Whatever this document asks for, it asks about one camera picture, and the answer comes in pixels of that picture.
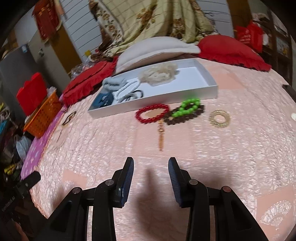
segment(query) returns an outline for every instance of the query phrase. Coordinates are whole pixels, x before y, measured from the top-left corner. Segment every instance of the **wall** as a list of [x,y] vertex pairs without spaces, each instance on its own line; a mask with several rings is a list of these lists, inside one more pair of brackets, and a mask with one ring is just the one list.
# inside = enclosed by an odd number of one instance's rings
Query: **wall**
[[296,90],[296,43],[294,39],[292,39],[292,53],[293,53],[293,79],[292,79],[292,87]]
[[102,42],[98,23],[89,11],[88,0],[61,0],[65,15],[62,17],[64,27],[82,60],[85,52],[94,50]]
[[19,46],[28,43],[37,31],[35,19],[32,17],[33,9],[31,8],[14,27]]
[[7,44],[7,43],[8,43],[8,40],[6,39],[6,40],[4,41],[2,47],[3,47],[5,44]]
[[220,34],[234,37],[231,15],[226,0],[197,0],[197,2],[205,15],[215,21]]
[[248,2],[249,2],[251,12],[254,12],[254,13],[261,12],[261,13],[265,13],[268,16],[267,14],[268,7],[263,2],[261,2],[260,0],[248,0]]
[[[19,46],[28,43],[30,51],[47,82],[55,86],[61,94],[70,78],[63,68],[50,44],[41,41],[35,19],[32,17],[33,8],[30,9],[15,25],[15,36]],[[38,52],[43,49],[44,56]]]
[[[57,88],[59,95],[62,94],[71,80],[52,46],[42,42],[38,31],[33,35],[28,45],[43,77],[50,85]],[[44,52],[43,56],[39,55],[40,49]]]

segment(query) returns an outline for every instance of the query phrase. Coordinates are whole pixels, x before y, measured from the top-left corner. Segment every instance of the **blue cloth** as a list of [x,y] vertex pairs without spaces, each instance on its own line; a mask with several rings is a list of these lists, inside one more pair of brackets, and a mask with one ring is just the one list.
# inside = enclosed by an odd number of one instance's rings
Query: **blue cloth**
[[4,121],[1,122],[1,124],[0,124],[0,135],[2,134],[2,131],[4,130],[6,124],[7,124],[7,120],[4,120]]
[[31,144],[31,140],[26,136],[22,136],[20,140],[16,141],[15,146],[22,161],[26,159]]
[[99,93],[97,97],[94,99],[92,106],[94,108],[105,107],[111,105],[113,103],[114,97],[111,92],[109,93]]

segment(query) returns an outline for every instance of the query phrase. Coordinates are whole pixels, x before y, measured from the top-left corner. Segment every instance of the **red cloth hanging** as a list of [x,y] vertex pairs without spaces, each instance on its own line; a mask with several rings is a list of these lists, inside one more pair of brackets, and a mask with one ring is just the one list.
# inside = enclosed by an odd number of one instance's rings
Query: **red cloth hanging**
[[60,26],[53,0],[40,0],[37,2],[32,16],[35,16],[41,39],[46,41],[48,38],[52,38]]
[[72,80],[63,92],[64,104],[69,106],[88,96],[97,84],[113,74],[117,59],[114,57],[112,62],[100,61]]

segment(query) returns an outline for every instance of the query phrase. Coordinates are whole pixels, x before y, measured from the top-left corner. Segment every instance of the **metal screw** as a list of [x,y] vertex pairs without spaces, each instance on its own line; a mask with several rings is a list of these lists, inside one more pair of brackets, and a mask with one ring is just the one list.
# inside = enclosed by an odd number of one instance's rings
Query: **metal screw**
[[197,184],[198,184],[198,181],[197,181],[196,179],[190,179],[190,180],[189,180],[189,183],[190,183],[191,185],[197,185]]
[[81,189],[80,188],[73,188],[72,193],[78,194],[80,193]]
[[224,186],[223,191],[224,192],[231,192],[231,188],[229,186]]
[[113,181],[112,179],[108,179],[108,180],[105,182],[105,184],[106,184],[107,186],[111,186],[111,185],[114,184],[114,181]]

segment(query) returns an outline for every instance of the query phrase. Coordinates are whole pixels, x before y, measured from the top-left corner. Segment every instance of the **purple cloth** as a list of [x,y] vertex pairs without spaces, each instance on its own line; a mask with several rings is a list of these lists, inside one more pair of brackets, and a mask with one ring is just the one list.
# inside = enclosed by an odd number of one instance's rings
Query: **purple cloth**
[[24,165],[22,167],[22,171],[20,176],[22,179],[26,178],[30,175],[34,168],[38,165],[43,148],[45,147],[52,131],[54,130],[55,126],[58,124],[60,117],[63,115],[63,112],[60,110],[53,121],[50,123],[49,127],[47,128],[46,132],[41,138],[34,138],[32,145],[27,153],[26,159],[24,161]]

